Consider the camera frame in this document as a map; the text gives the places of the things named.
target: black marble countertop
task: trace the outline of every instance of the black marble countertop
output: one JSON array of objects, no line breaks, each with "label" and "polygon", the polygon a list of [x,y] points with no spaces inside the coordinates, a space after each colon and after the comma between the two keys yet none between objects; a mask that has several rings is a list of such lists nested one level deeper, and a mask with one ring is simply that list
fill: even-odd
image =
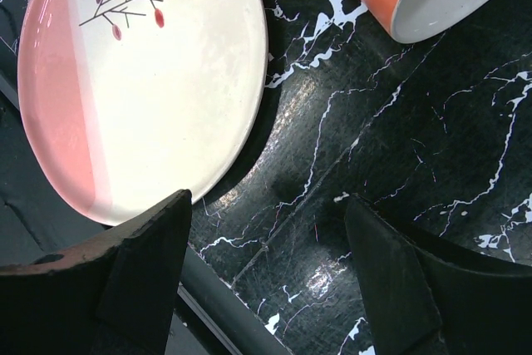
[{"label": "black marble countertop", "polygon": [[[0,2],[10,80],[24,1]],[[408,46],[359,0],[264,6],[259,116],[195,206],[190,245],[272,334],[295,354],[374,353],[343,224],[354,193],[390,221],[532,265],[532,2],[491,0]]]}]

